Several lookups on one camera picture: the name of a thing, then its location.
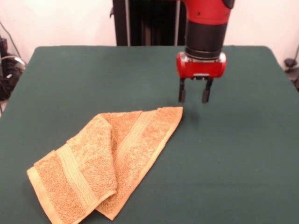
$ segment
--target table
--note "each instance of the table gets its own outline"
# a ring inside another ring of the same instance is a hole
[[[0,222],[49,223],[26,170],[94,115],[180,105],[182,50],[37,48],[0,119]],[[299,223],[298,93],[268,48],[224,52],[208,104],[186,81],[181,123],[115,224]]]

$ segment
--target towel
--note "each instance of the towel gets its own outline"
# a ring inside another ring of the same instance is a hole
[[[27,170],[53,224],[114,220],[176,130],[182,107],[101,113]]]

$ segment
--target towel border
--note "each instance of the towel border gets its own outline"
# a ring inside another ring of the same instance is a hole
[[[58,214],[55,211],[55,208],[50,201],[50,199],[47,196],[46,189],[43,186],[43,183],[41,181],[41,178],[37,172],[37,169],[35,167],[31,167],[30,169],[27,170],[27,175],[29,177],[29,180],[33,186],[33,189],[36,193],[36,196],[46,213],[48,219],[51,221],[51,223],[55,224],[63,224],[61,219],[59,218]],[[110,190],[106,194],[104,194],[99,200],[97,200],[95,203],[90,205],[86,211],[85,214],[77,219],[76,221],[73,222],[73,224],[78,224],[80,223],[83,219],[85,219],[90,213],[92,213],[95,208],[102,203],[102,201],[105,201],[107,198],[109,198],[111,195],[115,194],[116,190]]]
[[[177,107],[178,113],[173,120],[173,123],[169,127],[166,135],[160,142],[160,144],[157,147],[157,150],[153,153],[152,157],[149,159],[147,164],[144,166],[144,168],[140,171],[140,174],[134,184],[129,188],[127,193],[124,195],[124,197],[119,201],[119,203],[115,206],[112,212],[106,213],[105,211],[99,210],[100,213],[102,213],[104,216],[109,218],[111,221],[115,219],[115,217],[118,215],[118,213],[121,211],[127,200],[130,198],[131,194],[134,192],[134,190],[137,188],[137,186],[140,184],[142,179],[146,176],[150,168],[154,165],[155,161],[157,160],[158,156],[162,152],[162,150],[165,148],[166,143],[168,142],[169,138],[172,136],[172,134],[176,131],[182,116],[183,116],[183,107]]]

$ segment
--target towel stripe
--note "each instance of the towel stripe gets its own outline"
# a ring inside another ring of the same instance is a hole
[[[142,135],[144,129],[150,123],[151,119],[154,117],[156,111],[143,112],[138,117],[130,132],[127,134],[125,139],[122,141],[117,150],[117,156],[115,159],[115,164],[121,164],[123,156],[126,154],[126,151],[139,140],[139,137]]]
[[[74,157],[70,146],[68,144],[63,145],[57,150],[57,154],[62,163],[64,175],[69,185],[78,196],[82,206],[87,209],[87,207],[96,201],[97,198],[87,183],[87,180],[79,170],[76,158]]]

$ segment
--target folded towel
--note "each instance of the folded towel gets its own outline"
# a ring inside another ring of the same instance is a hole
[[[102,113],[27,171],[54,224],[94,209],[114,220],[180,123],[182,107]]]

